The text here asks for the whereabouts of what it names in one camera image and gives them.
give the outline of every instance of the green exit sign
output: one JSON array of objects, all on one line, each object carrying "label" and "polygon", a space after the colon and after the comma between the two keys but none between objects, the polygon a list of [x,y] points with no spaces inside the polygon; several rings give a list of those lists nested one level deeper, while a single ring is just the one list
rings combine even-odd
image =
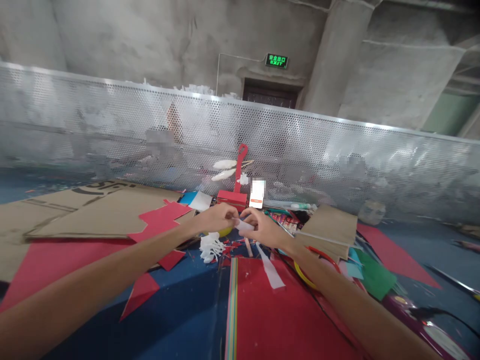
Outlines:
[{"label": "green exit sign", "polygon": [[265,65],[273,67],[273,68],[286,69],[288,62],[289,62],[289,58],[286,57],[286,56],[281,56],[281,55],[275,55],[275,54],[268,53],[266,55]]}]

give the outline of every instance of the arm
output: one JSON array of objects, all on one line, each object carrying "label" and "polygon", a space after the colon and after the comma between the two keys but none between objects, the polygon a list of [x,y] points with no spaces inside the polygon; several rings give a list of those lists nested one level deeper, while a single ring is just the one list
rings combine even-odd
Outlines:
[{"label": "arm", "polygon": [[256,230],[243,231],[240,235],[282,249],[295,260],[373,359],[440,359],[382,305],[318,261],[270,218],[254,208],[244,210],[241,217],[245,215],[249,215],[245,222],[256,226]]},{"label": "arm", "polygon": [[238,212],[211,207],[157,237],[91,263],[0,314],[0,359],[37,359],[53,349],[159,259],[200,232],[234,225]]}]

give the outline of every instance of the forearm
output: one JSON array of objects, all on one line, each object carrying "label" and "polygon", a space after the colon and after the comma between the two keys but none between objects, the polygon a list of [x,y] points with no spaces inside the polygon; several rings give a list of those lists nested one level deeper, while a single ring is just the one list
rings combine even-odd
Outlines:
[{"label": "forearm", "polygon": [[0,358],[41,357],[199,229],[194,217],[63,277],[0,314]]},{"label": "forearm", "polygon": [[373,359],[439,359],[383,306],[294,241],[285,237],[282,250],[308,275]]}]

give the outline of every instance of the doorway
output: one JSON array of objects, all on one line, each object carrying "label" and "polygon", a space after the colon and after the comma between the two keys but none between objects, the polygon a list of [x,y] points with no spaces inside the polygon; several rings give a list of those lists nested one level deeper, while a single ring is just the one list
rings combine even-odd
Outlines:
[{"label": "doorway", "polygon": [[300,86],[246,77],[242,100],[295,109],[301,90]]}]

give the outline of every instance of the green paper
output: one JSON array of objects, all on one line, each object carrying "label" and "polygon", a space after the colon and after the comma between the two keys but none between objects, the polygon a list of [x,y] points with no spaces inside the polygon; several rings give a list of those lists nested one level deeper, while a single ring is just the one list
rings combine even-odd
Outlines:
[{"label": "green paper", "polygon": [[363,264],[361,268],[363,280],[361,280],[361,283],[370,295],[378,301],[382,301],[396,284],[397,277],[363,251],[355,251]]}]

